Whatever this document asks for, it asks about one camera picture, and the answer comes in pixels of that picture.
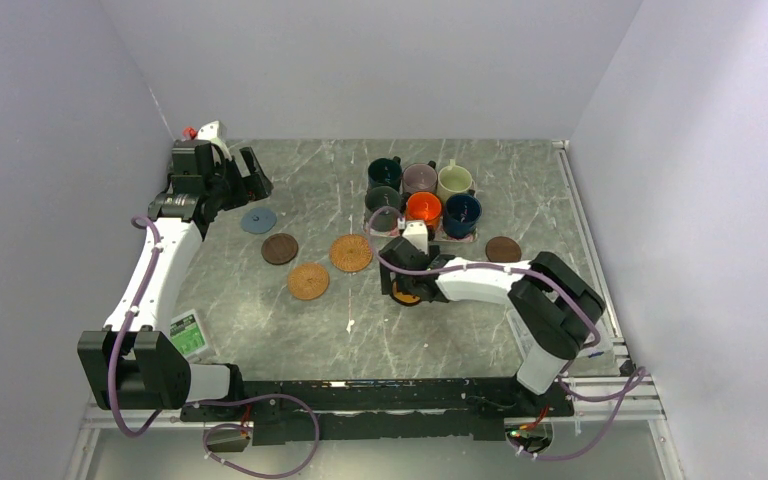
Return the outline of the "orange black round coaster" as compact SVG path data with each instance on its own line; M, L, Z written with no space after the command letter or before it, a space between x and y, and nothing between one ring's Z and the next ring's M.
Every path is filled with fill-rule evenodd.
M399 285L398 285L398 282L397 282L397 281L394 281L394 285L393 285L393 287L394 287L394 290L393 290L393 295L392 295L392 296L390 296L390 297L391 297L391 298L392 298L392 299L393 299L393 300L394 300L396 303L398 303L398 304L400 304L400 305L403 305L403 306L406 306L406 305L404 305L404 304L403 304L403 298L404 298L405 296L407 296L407 295L412 295L412 294L410 294L410 293L405 293L405 292L402 292L402 291L400 290L400 288L399 288Z

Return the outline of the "blue round coaster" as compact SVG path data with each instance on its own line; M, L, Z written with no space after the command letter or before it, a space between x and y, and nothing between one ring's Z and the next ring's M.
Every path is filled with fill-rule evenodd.
M241 229L251 234L265 234L277 223L276 214L265 207L252 208L240 220Z

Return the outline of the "woven rattan coaster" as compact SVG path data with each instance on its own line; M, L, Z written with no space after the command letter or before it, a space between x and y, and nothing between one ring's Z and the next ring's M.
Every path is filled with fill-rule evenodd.
M365 269L373 254L366 237L347 234L338 237L330 247L329 259L340 271L355 273Z
M318 263L295 267L287 277L287 288L299 300L310 301L323 295L330 284L327 270Z

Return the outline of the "dark wooden coaster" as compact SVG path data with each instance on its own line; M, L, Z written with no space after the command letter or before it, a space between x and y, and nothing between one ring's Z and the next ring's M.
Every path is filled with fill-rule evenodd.
M490 262L515 263L522 260L519 244L510 237L496 236L487 241L485 255Z
M287 233L273 234L261 246L261 256L270 265L287 264L297 256L298 251L297 240Z

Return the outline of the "navy blue mug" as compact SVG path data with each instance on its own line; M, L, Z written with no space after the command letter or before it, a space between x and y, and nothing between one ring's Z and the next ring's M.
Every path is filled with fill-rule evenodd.
M444 205L443 230L451 238L463 239L474 233L481 215L482 205L474 196L455 194Z

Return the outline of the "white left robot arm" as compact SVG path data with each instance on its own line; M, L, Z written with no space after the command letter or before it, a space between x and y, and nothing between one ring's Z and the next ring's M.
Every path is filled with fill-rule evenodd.
M170 338L174 307L210 224L222 211L265 199L272 183L254 150L228 153L208 140L177 140L165 190L132 224L146 238L122 299L77 353L92 395L111 410L179 409L208 400L224 420L239 417L246 390L230 365L193 364Z

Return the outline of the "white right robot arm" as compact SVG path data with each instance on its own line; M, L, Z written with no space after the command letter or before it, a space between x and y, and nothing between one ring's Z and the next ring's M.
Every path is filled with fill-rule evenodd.
M606 302L560 257L543 251L530 261L493 263L422 250L397 237L378 253L382 293L421 302L501 305L525 335L525 353L511 401L534 415L550 399L550 386L579 353L600 341L596 323Z

